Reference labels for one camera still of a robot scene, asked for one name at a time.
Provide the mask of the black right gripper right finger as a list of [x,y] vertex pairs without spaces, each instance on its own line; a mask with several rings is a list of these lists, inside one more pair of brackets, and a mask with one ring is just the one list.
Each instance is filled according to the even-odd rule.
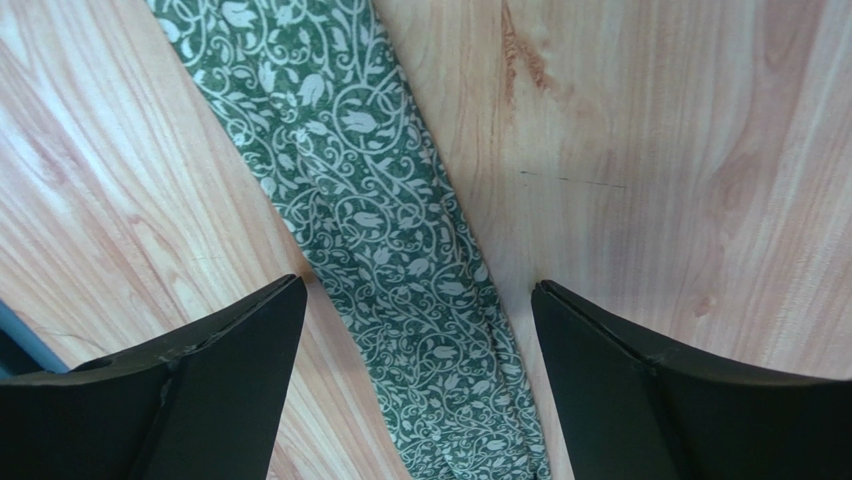
[[718,356],[551,280],[531,295],[578,479],[847,479],[851,383]]

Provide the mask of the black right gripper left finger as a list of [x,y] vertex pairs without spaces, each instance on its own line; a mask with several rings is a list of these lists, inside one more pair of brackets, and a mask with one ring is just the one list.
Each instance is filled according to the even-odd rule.
[[304,324],[284,276],[66,373],[1,383],[5,479],[263,479]]

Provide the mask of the green patterned tie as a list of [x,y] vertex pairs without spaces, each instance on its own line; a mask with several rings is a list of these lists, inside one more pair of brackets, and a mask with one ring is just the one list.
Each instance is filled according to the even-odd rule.
[[415,479],[547,479],[521,355],[369,1],[149,9],[325,288]]

